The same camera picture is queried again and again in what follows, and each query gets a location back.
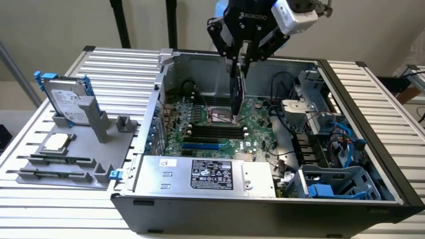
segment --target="black stand leg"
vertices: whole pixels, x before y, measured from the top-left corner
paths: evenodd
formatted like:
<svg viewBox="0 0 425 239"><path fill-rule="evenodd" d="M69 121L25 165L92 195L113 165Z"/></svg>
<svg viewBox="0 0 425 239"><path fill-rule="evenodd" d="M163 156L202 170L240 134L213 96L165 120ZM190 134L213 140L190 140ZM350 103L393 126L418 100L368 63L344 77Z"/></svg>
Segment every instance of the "black stand leg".
<svg viewBox="0 0 425 239"><path fill-rule="evenodd" d="M123 9L123 0L109 0L109 2L113 9L115 21L117 23L121 46L123 48L132 48L131 40L128 37L125 15L124 15L124 9Z"/></svg>
<svg viewBox="0 0 425 239"><path fill-rule="evenodd" d="M167 25L168 25L168 45L177 49L177 0L165 0L167 5Z"/></svg>

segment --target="white wall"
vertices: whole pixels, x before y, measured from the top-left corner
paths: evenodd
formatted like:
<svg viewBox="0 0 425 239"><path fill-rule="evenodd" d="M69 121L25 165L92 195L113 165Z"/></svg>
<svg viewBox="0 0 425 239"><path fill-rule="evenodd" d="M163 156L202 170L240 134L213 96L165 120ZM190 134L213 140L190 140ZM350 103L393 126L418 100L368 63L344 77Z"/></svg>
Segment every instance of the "white wall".
<svg viewBox="0 0 425 239"><path fill-rule="evenodd" d="M135 48L168 47L164 0L123 0ZM178 46L209 50L216 0L178 0ZM334 0L334 14L277 55L365 61L390 74L425 26L425 0ZM64 73L85 45L120 47L108 0L0 0L0 40L21 71ZM0 65L0 79L9 79Z"/></svg>

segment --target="motherboard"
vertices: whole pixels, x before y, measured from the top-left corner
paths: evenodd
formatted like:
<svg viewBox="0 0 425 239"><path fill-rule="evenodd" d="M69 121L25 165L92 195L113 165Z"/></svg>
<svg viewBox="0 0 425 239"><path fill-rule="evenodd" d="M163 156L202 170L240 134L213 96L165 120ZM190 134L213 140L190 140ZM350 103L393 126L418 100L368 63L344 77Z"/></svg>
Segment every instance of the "motherboard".
<svg viewBox="0 0 425 239"><path fill-rule="evenodd" d="M233 119L224 98L181 97L165 104L165 155L276 162L266 153L274 141L268 107L261 98L246 98Z"/></svg>

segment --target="metal pole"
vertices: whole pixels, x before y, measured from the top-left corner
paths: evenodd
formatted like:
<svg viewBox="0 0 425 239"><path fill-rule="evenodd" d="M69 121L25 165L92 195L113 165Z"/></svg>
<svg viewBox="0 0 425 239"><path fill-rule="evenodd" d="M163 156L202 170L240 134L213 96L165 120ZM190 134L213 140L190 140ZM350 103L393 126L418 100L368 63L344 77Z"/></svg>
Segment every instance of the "metal pole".
<svg viewBox="0 0 425 239"><path fill-rule="evenodd" d="M177 49L177 0L165 0L167 5L167 26L168 26L168 45Z"/></svg>
<svg viewBox="0 0 425 239"><path fill-rule="evenodd" d="M109 0L109 3L113 9L115 21L117 23L121 46L123 48L132 48L131 39L128 37L123 0Z"/></svg>
<svg viewBox="0 0 425 239"><path fill-rule="evenodd" d="M0 41L0 59L4 62L8 70L11 71L13 77L16 78L16 81L21 87L21 89L25 91L25 94L28 95L33 105L39 107L41 105L41 99L35 92L29 82L25 79L25 76L21 74L19 67L16 66L9 54L7 53L7 50L1 44Z"/></svg>

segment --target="sticker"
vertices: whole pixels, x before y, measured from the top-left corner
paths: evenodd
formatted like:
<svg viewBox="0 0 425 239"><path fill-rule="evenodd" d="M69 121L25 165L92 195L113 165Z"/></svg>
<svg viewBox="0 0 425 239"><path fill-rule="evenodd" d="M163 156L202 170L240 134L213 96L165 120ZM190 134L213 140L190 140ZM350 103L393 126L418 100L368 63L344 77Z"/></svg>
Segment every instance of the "sticker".
<svg viewBox="0 0 425 239"><path fill-rule="evenodd" d="M190 186L194 189L233 190L232 162L192 160Z"/></svg>
<svg viewBox="0 0 425 239"><path fill-rule="evenodd" d="M85 112L79 107L79 95L64 90L51 90L51 92L64 117L75 124L88 124Z"/></svg>
<svg viewBox="0 0 425 239"><path fill-rule="evenodd" d="M177 160L174 158L163 158L160 160L160 166L161 167L176 167L177 166Z"/></svg>

